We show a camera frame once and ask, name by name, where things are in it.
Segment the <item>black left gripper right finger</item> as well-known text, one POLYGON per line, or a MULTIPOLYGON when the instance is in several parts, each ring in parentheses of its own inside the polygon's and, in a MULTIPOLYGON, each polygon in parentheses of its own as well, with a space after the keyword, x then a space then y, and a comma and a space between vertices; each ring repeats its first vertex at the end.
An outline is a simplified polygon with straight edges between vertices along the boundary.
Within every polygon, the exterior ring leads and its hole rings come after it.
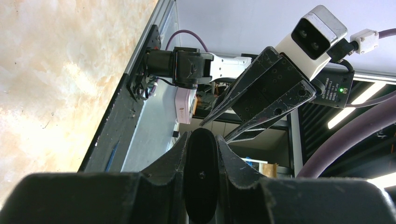
POLYGON ((219 224, 393 224, 396 208, 383 189, 363 179, 269 178, 216 137, 219 224))

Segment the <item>black remote control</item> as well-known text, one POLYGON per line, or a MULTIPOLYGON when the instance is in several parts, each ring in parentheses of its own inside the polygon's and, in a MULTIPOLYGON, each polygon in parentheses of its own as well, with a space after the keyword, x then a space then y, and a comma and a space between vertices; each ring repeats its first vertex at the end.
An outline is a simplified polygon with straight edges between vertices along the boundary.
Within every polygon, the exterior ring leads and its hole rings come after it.
POLYGON ((218 143, 204 128, 194 130, 186 146, 184 198, 189 219, 195 224, 210 222, 218 199, 218 143))

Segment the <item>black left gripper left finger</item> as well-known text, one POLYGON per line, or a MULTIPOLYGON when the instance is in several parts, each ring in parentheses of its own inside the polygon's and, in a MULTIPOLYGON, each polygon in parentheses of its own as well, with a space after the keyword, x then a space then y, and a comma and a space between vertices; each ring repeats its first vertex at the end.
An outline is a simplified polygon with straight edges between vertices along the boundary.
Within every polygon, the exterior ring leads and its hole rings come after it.
POLYGON ((183 167, 190 133, 138 173, 36 173, 0 211, 3 224, 184 224, 183 167))

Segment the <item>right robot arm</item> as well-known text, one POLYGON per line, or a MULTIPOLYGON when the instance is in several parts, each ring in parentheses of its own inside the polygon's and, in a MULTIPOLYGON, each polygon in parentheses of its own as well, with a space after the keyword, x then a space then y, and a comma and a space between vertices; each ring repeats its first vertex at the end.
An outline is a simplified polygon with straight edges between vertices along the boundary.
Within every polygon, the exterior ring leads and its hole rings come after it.
MULTIPOLYGON (((146 74, 169 77, 175 86, 187 89, 212 82, 214 70, 219 68, 213 54, 192 48, 154 49, 143 61, 146 74)), ((268 129, 315 94, 315 87, 290 59, 266 47, 217 98, 201 125, 232 108, 242 123, 225 141, 247 140, 249 131, 268 129)))

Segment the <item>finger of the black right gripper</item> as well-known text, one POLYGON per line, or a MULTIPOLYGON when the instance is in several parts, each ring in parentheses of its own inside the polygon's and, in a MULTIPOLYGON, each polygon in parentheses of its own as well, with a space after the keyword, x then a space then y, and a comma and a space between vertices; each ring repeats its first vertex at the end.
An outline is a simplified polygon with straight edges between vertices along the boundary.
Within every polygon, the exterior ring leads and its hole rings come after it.
POLYGON ((282 56, 273 47, 266 47, 244 72, 229 86, 225 96, 220 96, 211 112, 201 121, 200 126, 215 120, 247 92, 250 86, 271 69, 282 56))
POLYGON ((305 80, 292 87, 276 88, 265 93, 260 93, 254 84, 232 106, 242 124, 226 135, 225 141, 231 143, 255 138, 291 111, 313 99, 315 94, 315 87, 305 80))

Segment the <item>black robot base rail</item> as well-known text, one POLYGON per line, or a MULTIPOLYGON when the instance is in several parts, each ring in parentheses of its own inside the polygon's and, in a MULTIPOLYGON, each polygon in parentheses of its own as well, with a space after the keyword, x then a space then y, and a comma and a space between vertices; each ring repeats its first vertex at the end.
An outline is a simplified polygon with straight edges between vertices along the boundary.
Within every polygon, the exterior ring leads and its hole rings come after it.
POLYGON ((174 0, 157 2, 87 149, 79 172, 121 171, 144 110, 144 102, 132 94, 132 87, 136 83, 145 50, 161 47, 159 36, 174 5, 174 0))

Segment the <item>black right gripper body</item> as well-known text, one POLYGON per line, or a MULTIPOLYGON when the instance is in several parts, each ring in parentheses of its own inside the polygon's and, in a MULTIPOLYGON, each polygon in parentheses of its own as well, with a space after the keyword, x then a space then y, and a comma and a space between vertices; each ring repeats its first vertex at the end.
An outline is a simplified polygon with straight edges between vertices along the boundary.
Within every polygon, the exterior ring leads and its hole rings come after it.
POLYGON ((305 76, 289 59, 282 56, 282 59, 256 80, 253 85, 256 85, 260 93, 265 93, 276 88, 285 89, 286 87, 292 87, 302 80, 305 80, 305 76))

